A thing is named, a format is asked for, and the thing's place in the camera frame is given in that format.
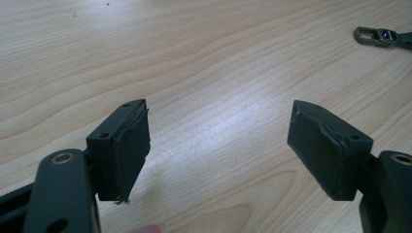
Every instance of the metal screw head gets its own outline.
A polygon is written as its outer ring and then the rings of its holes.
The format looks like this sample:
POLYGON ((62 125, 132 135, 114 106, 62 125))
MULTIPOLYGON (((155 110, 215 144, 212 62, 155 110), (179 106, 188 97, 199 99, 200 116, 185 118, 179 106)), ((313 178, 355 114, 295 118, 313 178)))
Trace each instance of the metal screw head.
POLYGON ((392 154, 391 158, 394 161, 396 161, 398 163, 401 163, 403 165, 412 166, 412 158, 410 158, 410 157, 408 157, 404 154, 395 153, 395 154, 392 154))
POLYGON ((60 164, 66 163, 72 160, 74 155, 75 154, 72 152, 60 153, 51 159, 51 163, 54 165, 60 165, 60 164))

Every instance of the wooden table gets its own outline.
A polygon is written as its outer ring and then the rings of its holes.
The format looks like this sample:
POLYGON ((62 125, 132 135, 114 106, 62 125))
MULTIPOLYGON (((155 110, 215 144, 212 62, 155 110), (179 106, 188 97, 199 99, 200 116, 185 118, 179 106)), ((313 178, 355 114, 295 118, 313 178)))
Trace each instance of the wooden table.
POLYGON ((292 101, 412 153, 412 53, 357 26, 412 31, 412 1, 2 1, 0 194, 146 98, 152 150, 104 232, 361 232, 287 145, 292 101))

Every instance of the round screw hole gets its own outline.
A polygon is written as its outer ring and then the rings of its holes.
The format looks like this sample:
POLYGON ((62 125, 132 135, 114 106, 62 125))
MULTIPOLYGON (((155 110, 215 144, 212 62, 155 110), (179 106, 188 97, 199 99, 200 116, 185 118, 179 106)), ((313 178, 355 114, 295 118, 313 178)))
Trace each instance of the round screw hole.
POLYGON ((48 226, 48 233, 57 233, 57 232, 61 232, 64 229, 66 229, 66 227, 69 225, 69 221, 66 218, 61 218, 58 219, 54 222, 52 222, 49 226, 48 226))
POLYGON ((73 156, 74 156, 74 153, 72 152, 63 152, 53 157, 51 159, 51 163, 55 165, 63 164, 63 163, 66 163, 72 160, 73 156))
POLYGON ((107 137, 109 137, 108 133, 102 133, 99 135, 99 138, 107 138, 107 137))
POLYGON ((392 159, 403 165, 412 166, 412 159, 403 154, 393 154, 392 159))

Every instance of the metal clasp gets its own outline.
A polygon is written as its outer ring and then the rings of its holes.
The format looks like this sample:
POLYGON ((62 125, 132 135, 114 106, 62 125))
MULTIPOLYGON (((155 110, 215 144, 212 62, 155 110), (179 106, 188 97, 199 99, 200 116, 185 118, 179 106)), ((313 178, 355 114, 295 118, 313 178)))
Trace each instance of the metal clasp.
POLYGON ((383 28, 357 27, 354 37, 360 44, 382 48, 394 47, 398 41, 396 32, 383 28))

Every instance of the wood grain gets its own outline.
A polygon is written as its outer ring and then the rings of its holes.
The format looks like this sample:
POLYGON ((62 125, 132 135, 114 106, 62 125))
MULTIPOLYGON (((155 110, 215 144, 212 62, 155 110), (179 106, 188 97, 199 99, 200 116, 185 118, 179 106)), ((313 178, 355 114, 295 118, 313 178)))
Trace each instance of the wood grain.
POLYGON ((152 150, 104 232, 361 232, 286 144, 294 99, 412 153, 412 53, 357 26, 412 31, 411 1, 2 1, 0 194, 146 98, 152 150))

